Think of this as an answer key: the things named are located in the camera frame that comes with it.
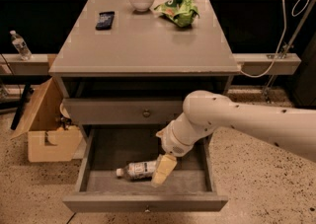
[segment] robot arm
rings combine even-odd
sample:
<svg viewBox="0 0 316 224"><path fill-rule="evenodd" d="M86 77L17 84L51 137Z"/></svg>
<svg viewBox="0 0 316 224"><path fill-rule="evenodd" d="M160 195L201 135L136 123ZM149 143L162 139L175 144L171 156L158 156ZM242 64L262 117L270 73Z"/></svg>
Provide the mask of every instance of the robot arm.
<svg viewBox="0 0 316 224"><path fill-rule="evenodd" d="M157 133L166 154L158 159L152 179L160 186L201 138L231 127L316 162L316 111L245 105L207 91L184 100L183 113Z"/></svg>

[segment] white bottle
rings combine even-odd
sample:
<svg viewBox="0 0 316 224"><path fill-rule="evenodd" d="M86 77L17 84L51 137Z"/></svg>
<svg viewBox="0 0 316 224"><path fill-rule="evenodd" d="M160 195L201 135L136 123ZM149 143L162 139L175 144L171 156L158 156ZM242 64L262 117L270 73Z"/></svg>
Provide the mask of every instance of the white bottle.
<svg viewBox="0 0 316 224"><path fill-rule="evenodd" d="M11 43L19 51L19 54L21 55L21 59L24 61L30 60L32 57L32 54L26 42L24 41L24 39L15 31L10 31L10 34L11 34Z"/></svg>
<svg viewBox="0 0 316 224"><path fill-rule="evenodd" d="M124 168L117 169L117 176L129 181L151 178L156 170L156 161L130 163Z"/></svg>

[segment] speckled floor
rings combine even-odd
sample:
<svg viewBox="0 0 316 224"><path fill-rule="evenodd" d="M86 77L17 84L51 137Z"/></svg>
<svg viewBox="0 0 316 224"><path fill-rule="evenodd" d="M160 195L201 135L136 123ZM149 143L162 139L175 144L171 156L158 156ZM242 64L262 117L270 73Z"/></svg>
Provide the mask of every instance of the speckled floor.
<svg viewBox="0 0 316 224"><path fill-rule="evenodd" d="M228 96L264 102L256 89ZM291 106L280 89L271 100ZM66 224L73 213L61 200L74 189L80 161L29 163L26 135L9 140L12 118L0 115L0 224ZM77 213L69 223L316 223L315 163L226 128L214 133L209 151L217 192L229 197L220 212Z"/></svg>

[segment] green plastic bag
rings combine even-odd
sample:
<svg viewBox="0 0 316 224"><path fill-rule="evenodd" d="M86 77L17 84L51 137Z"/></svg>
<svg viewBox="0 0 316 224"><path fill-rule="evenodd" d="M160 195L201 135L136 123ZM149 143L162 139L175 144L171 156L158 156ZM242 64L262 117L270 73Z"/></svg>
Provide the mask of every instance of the green plastic bag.
<svg viewBox="0 0 316 224"><path fill-rule="evenodd" d="M198 7L193 0L169 0L154 10L164 14L181 28L190 25L198 15Z"/></svg>

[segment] bottle label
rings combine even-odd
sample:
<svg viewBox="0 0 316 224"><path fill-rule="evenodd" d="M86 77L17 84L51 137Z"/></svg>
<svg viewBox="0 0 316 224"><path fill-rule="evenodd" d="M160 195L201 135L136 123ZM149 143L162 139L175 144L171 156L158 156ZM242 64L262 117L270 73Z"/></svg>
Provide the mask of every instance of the bottle label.
<svg viewBox="0 0 316 224"><path fill-rule="evenodd" d="M17 49L24 48L26 45L27 45L27 44L26 44L24 41L22 41L22 42L20 42L20 43L14 44L14 46L15 46Z"/></svg>
<svg viewBox="0 0 316 224"><path fill-rule="evenodd" d="M128 173L133 180L152 177L156 169L156 161L130 163Z"/></svg>

